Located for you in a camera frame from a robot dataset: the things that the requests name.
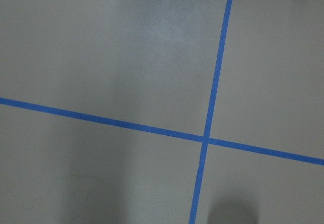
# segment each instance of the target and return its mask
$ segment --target blue tape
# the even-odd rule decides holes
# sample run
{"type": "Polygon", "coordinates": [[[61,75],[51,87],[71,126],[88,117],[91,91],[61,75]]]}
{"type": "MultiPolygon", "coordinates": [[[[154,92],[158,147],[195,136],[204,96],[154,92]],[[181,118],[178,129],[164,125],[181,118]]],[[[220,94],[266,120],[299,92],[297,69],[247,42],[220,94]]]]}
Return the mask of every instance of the blue tape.
{"type": "Polygon", "coordinates": [[[223,24],[222,24],[222,31],[221,31],[221,36],[219,39],[218,52],[217,52],[217,58],[216,58],[216,66],[215,66],[213,83],[212,83],[212,90],[211,90],[211,95],[210,95],[210,99],[209,99],[209,105],[208,105],[208,111],[207,111],[207,117],[206,117],[206,123],[205,123],[204,138],[202,140],[200,157],[199,157],[199,166],[198,166],[198,170],[197,170],[196,182],[195,182],[192,203],[191,203],[189,224],[195,224],[195,222],[196,222],[199,196],[200,196],[201,184],[203,182],[204,168],[205,168],[207,149],[208,149],[208,141],[209,141],[211,126],[212,126],[212,121],[213,121],[213,114],[214,114],[214,108],[215,108],[215,103],[216,103],[218,83],[219,83],[219,77],[220,77],[220,72],[221,72],[221,67],[222,67],[224,48],[225,48],[225,40],[226,40],[226,34],[227,34],[229,15],[230,15],[231,7],[232,7],[232,2],[233,2],[233,0],[226,1],[226,7],[225,7],[225,12],[224,12],[223,24]]]}
{"type": "Polygon", "coordinates": [[[23,101],[6,99],[2,97],[0,97],[0,104],[20,107],[24,109],[33,110],[33,111],[41,111],[43,113],[54,114],[54,115],[59,115],[59,116],[64,116],[64,117],[74,118],[74,119],[80,119],[80,120],[85,120],[85,121],[90,121],[90,122],[95,122],[100,124],[112,125],[121,128],[134,129],[134,130],[144,131],[148,133],[166,135],[166,136],[180,138],[180,139],[187,139],[193,141],[202,141],[203,139],[202,136],[198,136],[194,134],[188,134],[188,133],[178,132],[174,130],[162,129],[162,128],[151,127],[151,126],[146,126],[141,124],[134,124],[130,122],[109,119],[109,118],[104,118],[104,117],[99,117],[99,116],[94,116],[89,114],[82,114],[82,113],[77,113],[75,111],[68,111],[68,110],[58,109],[49,106],[42,106],[42,105],[37,105],[37,104],[23,102],[23,101]]]}
{"type": "Polygon", "coordinates": [[[209,139],[209,144],[324,166],[324,159],[308,157],[288,152],[281,152],[247,144],[234,143],[226,140],[212,138],[209,139]]]}

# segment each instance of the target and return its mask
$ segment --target smooth floor surface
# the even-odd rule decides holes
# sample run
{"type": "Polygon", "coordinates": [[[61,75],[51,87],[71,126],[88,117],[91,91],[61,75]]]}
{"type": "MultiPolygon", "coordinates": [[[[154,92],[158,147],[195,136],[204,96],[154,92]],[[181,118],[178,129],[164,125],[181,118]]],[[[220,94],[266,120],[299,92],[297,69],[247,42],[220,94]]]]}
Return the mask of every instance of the smooth floor surface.
{"type": "Polygon", "coordinates": [[[323,223],[324,0],[233,0],[199,158],[227,1],[0,0],[0,223],[323,223]]]}

